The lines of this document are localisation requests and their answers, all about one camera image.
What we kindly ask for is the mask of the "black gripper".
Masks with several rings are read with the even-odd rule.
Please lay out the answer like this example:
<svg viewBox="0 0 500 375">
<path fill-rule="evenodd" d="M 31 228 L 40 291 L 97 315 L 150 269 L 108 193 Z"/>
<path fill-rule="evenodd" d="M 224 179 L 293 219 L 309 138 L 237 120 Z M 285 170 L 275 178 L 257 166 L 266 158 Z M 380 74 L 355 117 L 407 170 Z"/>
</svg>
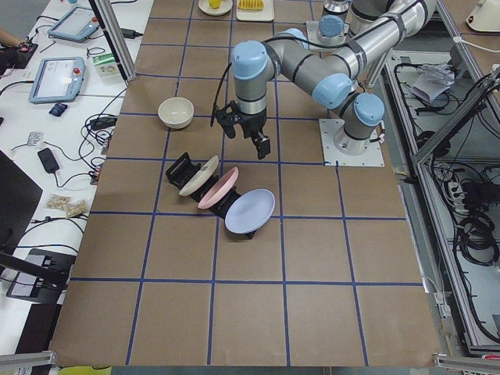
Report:
<svg viewBox="0 0 500 375">
<path fill-rule="evenodd" d="M 239 115 L 239 123 L 244 132 L 244 138 L 255 138 L 258 159 L 264 159 L 270 154 L 270 138 L 263 134 L 266 120 L 266 111 L 261 111 L 252 115 L 245 113 Z"/>
</svg>

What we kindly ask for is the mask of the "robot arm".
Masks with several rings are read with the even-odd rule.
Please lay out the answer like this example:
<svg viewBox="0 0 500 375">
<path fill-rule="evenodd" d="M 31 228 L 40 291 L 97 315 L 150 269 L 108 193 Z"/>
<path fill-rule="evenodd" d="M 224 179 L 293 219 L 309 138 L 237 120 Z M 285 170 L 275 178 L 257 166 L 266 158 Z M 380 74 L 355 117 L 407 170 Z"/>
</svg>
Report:
<svg viewBox="0 0 500 375">
<path fill-rule="evenodd" d="M 317 36 L 323 45 L 335 46 L 345 40 L 345 22 L 350 1 L 326 0 L 319 21 Z"/>
<path fill-rule="evenodd" d="M 234 77 L 237 99 L 212 118 L 229 138 L 240 124 L 252 139 L 259 159 L 270 153 L 264 134 L 267 83 L 284 75 L 327 109 L 346 101 L 353 82 L 369 65 L 405 38 L 421 30 L 432 16 L 435 1 L 340 1 L 350 12 L 347 40 L 324 58 L 310 52 L 305 37 L 289 29 L 266 41 L 244 41 L 234 48 L 228 70 Z"/>
</svg>

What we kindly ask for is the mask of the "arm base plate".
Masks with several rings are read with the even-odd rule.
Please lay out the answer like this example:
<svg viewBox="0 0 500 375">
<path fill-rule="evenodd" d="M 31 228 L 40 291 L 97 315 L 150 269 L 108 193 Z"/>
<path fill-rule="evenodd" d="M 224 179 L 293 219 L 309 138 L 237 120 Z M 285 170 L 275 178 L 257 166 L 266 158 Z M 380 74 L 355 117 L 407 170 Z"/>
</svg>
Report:
<svg viewBox="0 0 500 375">
<path fill-rule="evenodd" d="M 320 33 L 320 21 L 306 22 L 306 36 L 309 41 L 309 50 L 314 52 L 328 52 L 339 48 L 346 40 L 350 23 L 344 23 L 344 30 L 336 36 L 327 37 Z"/>
<path fill-rule="evenodd" d="M 344 120 L 320 119 L 320 137 L 325 166 L 384 167 L 377 132 L 365 140 L 354 140 L 345 133 Z"/>
</svg>

